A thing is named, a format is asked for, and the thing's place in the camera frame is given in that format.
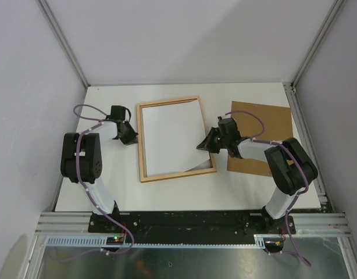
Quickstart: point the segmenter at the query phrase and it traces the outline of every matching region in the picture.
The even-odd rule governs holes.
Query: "aluminum frame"
[[[297,98],[297,91],[294,87],[290,84],[284,83],[283,84],[285,94],[287,96],[288,103],[291,108],[292,116],[294,117],[294,121],[300,136],[301,144],[308,153],[309,157],[316,165],[318,169],[318,177],[315,180],[315,187],[318,194],[318,198],[321,204],[325,205],[328,202],[327,194],[326,194],[326,187],[324,185],[323,177],[321,175],[321,171],[319,169],[319,164],[316,157],[316,152],[311,140],[310,132],[308,126],[306,125],[304,114],[301,110],[300,104]]]
[[[63,52],[65,53],[67,59],[69,60],[69,63],[71,64],[75,73],[77,74],[79,80],[81,81],[84,88],[87,89],[88,86],[90,86],[90,84],[88,83],[87,78],[85,77],[79,65],[79,62],[77,61],[74,52],[72,51],[69,43],[67,42],[67,39],[65,38],[65,35],[63,34],[60,25],[56,20],[55,15],[51,11],[51,8],[49,7],[47,0],[35,0],[35,1],[38,4],[39,9],[42,12],[43,16],[45,17],[48,25],[53,31],[53,34],[56,37],[57,42],[59,43],[60,47],[63,49]]]
[[[321,46],[324,38],[326,37],[326,35],[328,34],[328,32],[330,31],[333,23],[335,22],[336,18],[338,17],[338,15],[340,14],[340,12],[342,11],[342,8],[344,7],[344,5],[346,4],[348,0],[335,0],[334,3],[331,6],[331,9],[329,10],[326,18],[324,19],[312,45],[310,46],[308,53],[306,54],[304,60],[302,61],[294,79],[292,80],[292,85],[294,87],[296,87],[296,85],[299,83],[302,75],[304,74],[304,72],[306,71],[306,69],[308,68],[310,62],[312,61],[312,59],[314,58],[314,55],[316,54],[317,50],[319,49],[319,47]]]
[[[343,213],[294,213],[297,238],[334,237],[337,238],[347,266],[350,278],[357,278],[357,259],[352,249],[352,234],[348,220]],[[22,278],[37,278],[40,264],[47,246],[77,246],[94,248],[107,236],[115,234],[92,234],[87,231],[91,213],[44,212],[40,216],[33,250],[26,263],[26,272]],[[279,237],[279,235],[254,235],[255,245],[136,245],[136,248],[231,248],[231,249],[263,249],[263,239]]]

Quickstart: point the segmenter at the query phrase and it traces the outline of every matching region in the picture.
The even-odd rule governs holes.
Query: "white tabletop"
[[[282,83],[133,85],[90,87],[86,104],[106,113],[111,105],[123,105],[132,112],[131,125],[137,130],[136,104],[165,99],[199,96],[205,125],[217,127],[217,117],[231,109],[231,101],[289,107]],[[84,108],[83,116],[100,118],[98,112]],[[294,137],[299,135],[293,123]],[[81,119],[78,132],[95,124]],[[227,152],[215,155],[217,173],[140,183],[137,144],[124,146],[109,141],[102,147],[101,177],[122,211],[153,210],[244,210],[261,209],[276,186],[271,177],[227,171]],[[311,185],[294,208],[319,208]],[[92,211],[83,188],[64,178],[56,211]]]

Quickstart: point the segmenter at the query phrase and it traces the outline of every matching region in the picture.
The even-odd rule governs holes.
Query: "gray wall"
[[[357,244],[357,0],[350,0],[297,86],[330,198]]]
[[[290,81],[334,0],[48,0],[95,84]]]
[[[16,277],[51,203],[83,96],[36,2],[0,0],[0,278]]]

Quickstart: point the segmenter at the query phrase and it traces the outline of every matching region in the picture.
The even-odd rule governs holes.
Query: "picture frame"
[[[170,173],[170,174],[162,174],[159,176],[147,176],[147,167],[146,167],[146,157],[145,157],[145,142],[144,142],[144,120],[142,116],[143,108],[151,108],[154,106],[165,106],[165,105],[174,105],[178,103],[186,103],[198,101],[199,107],[201,108],[201,102],[198,96],[192,96],[187,98],[179,98],[179,99],[170,99],[165,101],[156,101],[156,102],[147,102],[147,103],[140,103],[136,107],[137,111],[137,133],[138,133],[138,161],[139,161],[139,168],[140,168],[140,181],[142,183],[151,182],[151,181],[159,181],[165,179],[172,179],[172,178],[179,178],[179,177],[188,177],[188,176],[197,176],[200,174],[208,174],[208,173],[215,173],[217,172],[215,157],[213,154],[209,154],[209,163],[210,167],[207,169],[200,169],[200,170],[190,170],[185,172],[179,173]]]

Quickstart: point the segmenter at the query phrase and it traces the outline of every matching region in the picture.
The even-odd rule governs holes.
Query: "white paper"
[[[209,160],[199,101],[142,109],[147,176],[191,170]]]

